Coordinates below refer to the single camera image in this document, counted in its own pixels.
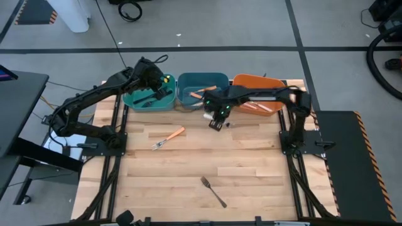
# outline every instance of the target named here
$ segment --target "concrete floor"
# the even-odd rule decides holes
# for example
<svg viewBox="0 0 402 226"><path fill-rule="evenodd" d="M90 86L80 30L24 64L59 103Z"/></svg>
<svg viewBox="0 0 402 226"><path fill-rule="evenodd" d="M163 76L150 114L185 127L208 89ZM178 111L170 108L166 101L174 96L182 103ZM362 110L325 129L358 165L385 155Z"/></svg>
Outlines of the concrete floor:
<svg viewBox="0 0 402 226"><path fill-rule="evenodd" d="M114 43L93 0L84 0L92 13L90 30L76 34L68 30L60 18L53 25L11 25L0 42L0 64L12 70L45 73L50 81L87 89L121 70L117 53L48 53L47 49L114 48ZM136 23L123 21L117 6L99 0L102 12L121 48L149 47L152 52L123 53L124 61L133 66L139 57L156 59L169 54L160 64L165 73L179 76L183 72L222 72L229 78L238 73L250 73L274 78L305 78L299 53L295 47L292 21L286 3L293 6L303 46L367 46L379 34L360 23L360 11L373 0L154 0L141 2L143 17ZM0 30L6 24L18 0L0 2ZM371 21L365 14L365 21ZM173 47L248 46L248 51L176 51ZM254 46L274 46L275 51L252 51ZM158 50L172 47L171 52ZM39 54L13 54L16 49L37 50ZM376 52L382 65L399 52ZM357 110L361 113L387 186L394 211L402 218L402 159L399 147L402 139L399 113L402 102L386 93L373 79L363 51L306 52L313 85L322 110ZM386 72L384 76L402 90L400 72ZM48 84L44 96L59 104L76 93ZM34 112L40 116L50 109L39 102ZM31 116L21 137L41 144L46 127ZM19 168L13 182L22 181L25 168ZM54 169L36 172L42 175L60 174ZM56 181L34 181L28 194L33 202L13 206L18 186L11 187L0 202L1 225L43 225L66 222L71 215L76 175L60 177Z"/></svg>

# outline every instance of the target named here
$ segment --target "orange container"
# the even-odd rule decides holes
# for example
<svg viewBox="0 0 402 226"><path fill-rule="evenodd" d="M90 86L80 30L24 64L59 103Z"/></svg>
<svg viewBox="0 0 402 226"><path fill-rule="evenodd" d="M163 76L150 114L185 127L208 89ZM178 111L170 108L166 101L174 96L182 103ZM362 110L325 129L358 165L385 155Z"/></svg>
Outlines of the orange container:
<svg viewBox="0 0 402 226"><path fill-rule="evenodd" d="M257 75L239 74L233 79L233 85L242 85L252 89L265 89L285 87L281 80L275 78L266 78ZM271 116L283 107L282 102L267 102L267 101L255 101L257 104L241 105L235 107L235 110L244 113L257 114L261 116Z"/></svg>

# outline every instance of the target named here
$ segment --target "teal bin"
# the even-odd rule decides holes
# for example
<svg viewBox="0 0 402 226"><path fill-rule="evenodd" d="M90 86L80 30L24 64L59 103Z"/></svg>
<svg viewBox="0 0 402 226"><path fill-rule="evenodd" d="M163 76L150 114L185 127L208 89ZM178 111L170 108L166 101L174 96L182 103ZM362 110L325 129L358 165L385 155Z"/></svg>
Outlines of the teal bin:
<svg viewBox="0 0 402 226"><path fill-rule="evenodd" d="M154 94L154 92L151 89L142 91L137 90L134 91L132 94L124 94L123 96L124 103L133 110L135 110L136 112L172 110L175 106L176 80L172 75L165 75L165 76L169 77L169 82L163 83L161 89L166 89L167 92L171 92L170 95L167 95L161 100L157 100L156 98L148 98L139 103L133 104L133 102L136 100L140 100L142 98Z"/></svg>
<svg viewBox="0 0 402 226"><path fill-rule="evenodd" d="M191 92L216 85L216 90L222 90L229 86L229 79L224 73L183 73L177 80L177 99L186 109L197 109L192 106L201 100L192 97Z"/></svg>

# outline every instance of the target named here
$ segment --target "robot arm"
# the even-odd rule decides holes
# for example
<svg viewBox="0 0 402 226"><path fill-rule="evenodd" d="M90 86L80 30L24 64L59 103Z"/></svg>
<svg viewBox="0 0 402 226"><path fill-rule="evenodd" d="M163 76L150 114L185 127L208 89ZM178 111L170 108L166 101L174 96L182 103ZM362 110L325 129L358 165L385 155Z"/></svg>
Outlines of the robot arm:
<svg viewBox="0 0 402 226"><path fill-rule="evenodd" d="M291 100L291 94L295 95L295 101ZM209 126L220 131L232 108L248 101L280 101L284 103L296 117L295 125L290 128L289 143L296 146L303 144L304 123L306 117L310 115L311 96L297 87L248 89L243 86L231 85L221 91L205 91L204 110L213 115Z"/></svg>
<svg viewBox="0 0 402 226"><path fill-rule="evenodd" d="M134 68L117 72L107 79L107 82L94 86L92 90L65 100L49 116L49 124L57 136L71 136L80 134L89 137L101 138L109 148L116 148L120 145L115 128L111 126L97 127L78 122L79 114L85 108L98 103L112 95L132 93L135 90L152 89L156 92L159 100L166 95L161 89L163 84L162 71L148 59L141 58Z"/></svg>

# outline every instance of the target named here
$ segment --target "wooden table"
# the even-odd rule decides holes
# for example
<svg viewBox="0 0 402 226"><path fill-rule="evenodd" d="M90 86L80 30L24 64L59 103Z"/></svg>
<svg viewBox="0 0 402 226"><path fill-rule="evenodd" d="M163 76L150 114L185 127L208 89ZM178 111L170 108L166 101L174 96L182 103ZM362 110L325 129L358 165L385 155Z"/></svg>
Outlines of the wooden table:
<svg viewBox="0 0 402 226"><path fill-rule="evenodd" d="M304 88L303 80L288 80L288 85ZM110 97L97 104L94 125L111 123L114 100ZM151 217L153 222L248 221L255 216L296 220L290 176L278 136L278 115L263 117L232 111L229 119L234 127L216 132L208 127L203 113L130 110L126 129L129 139L121 161L114 217L130 210L136 220ZM153 144L181 126L185 132L161 149L151 150ZM315 128L311 116L305 127ZM72 218L78 217L98 192L103 162L104 157L96 157L84 166ZM336 215L324 161L304 155L304 162L310 188ZM201 176L210 181L227 208L222 208L203 186ZM307 215L303 192L300 194ZM103 217L108 199L106 195Z"/></svg>

